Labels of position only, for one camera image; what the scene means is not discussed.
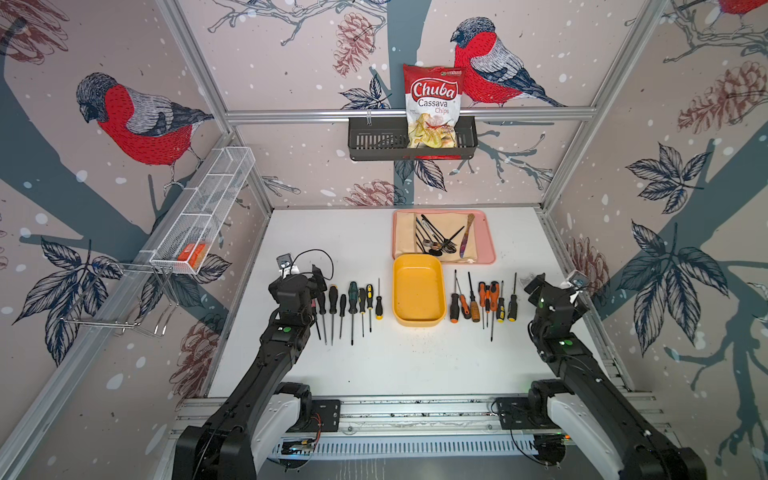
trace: red bird illustration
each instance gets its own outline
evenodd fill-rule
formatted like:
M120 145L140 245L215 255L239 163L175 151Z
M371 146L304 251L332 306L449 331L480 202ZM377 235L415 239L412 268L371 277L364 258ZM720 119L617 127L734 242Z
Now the red bird illustration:
M453 32L457 43L454 66L465 68L464 92L474 104L504 105L512 98L538 98L553 107L564 107L549 98L523 61L507 50L496 35L496 27L485 17L464 20Z
M715 25L715 22L723 15L723 13L728 13L731 15L739 15L739 22L741 23L741 27L739 30L744 30L745 28L750 28L752 25L745 25L744 24L744 15L751 12L757 7L762 7L766 3L768 3L768 0L693 0L690 3L687 3L685 5L680 6L680 10L685 10L686 8L693 7L694 5L699 5L700 3L712 1L712 3L717 2L717 4L720 6L720 13L717 14L717 18L715 18L712 23L710 23L710 26L706 28L706 30L711 30L712 27Z
M103 73L84 78L77 96L85 121L96 120L129 157L142 164L170 167L170 183L163 192L171 185L182 187L174 180L176 160L191 151L194 131L213 115L183 107L162 95L140 93Z

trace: ventilation grill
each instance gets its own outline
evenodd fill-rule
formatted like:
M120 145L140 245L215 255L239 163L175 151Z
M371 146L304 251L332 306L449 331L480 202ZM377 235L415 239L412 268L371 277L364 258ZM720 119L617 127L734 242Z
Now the ventilation grill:
M518 446L528 455L537 455L533 435L515 435ZM426 437L359 437L320 439L312 454L281 455L283 443L272 450L271 458L350 460L366 458L410 458L453 456L521 455L509 434L448 435Z

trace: patterned knife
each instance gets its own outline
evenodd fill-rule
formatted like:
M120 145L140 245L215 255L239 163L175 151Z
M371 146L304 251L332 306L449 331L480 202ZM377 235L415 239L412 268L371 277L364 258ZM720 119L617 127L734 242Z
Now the patterned knife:
M473 221L475 221L475 214L469 214L467 216L467 231L464 232L464 238L462 238L462 246L458 250L459 258L464 258L464 250L466 250L467 241L469 240L469 227L472 226Z

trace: beige cloth napkin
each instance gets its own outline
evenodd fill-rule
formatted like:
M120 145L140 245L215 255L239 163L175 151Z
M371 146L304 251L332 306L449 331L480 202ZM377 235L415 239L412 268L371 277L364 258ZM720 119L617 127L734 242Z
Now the beige cloth napkin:
M404 253L421 253L416 244L416 218L422 223L425 229L429 232L429 227L426 222L421 218L422 214L412 214L409 212L398 212L395 225L395 258L403 255ZM459 252L462 246L462 240L464 239L464 233L467 227L467 217L469 214L424 214L432 225L440 231L446 238L450 238L456 230L464 227L464 230L456 235L456 238L452 240L456 244L456 253L446 253L445 251L440 257L437 257L443 263L475 263L478 259L477 244L475 243L475 223L472 222L472 226L469 227L469 238L467 239L467 248L464 251L464 257L459 257Z

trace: white wire mesh basket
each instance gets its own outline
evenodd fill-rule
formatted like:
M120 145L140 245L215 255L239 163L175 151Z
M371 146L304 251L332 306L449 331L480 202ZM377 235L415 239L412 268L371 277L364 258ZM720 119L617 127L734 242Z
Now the white wire mesh basket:
M225 147L150 260L197 275L254 163L248 147Z

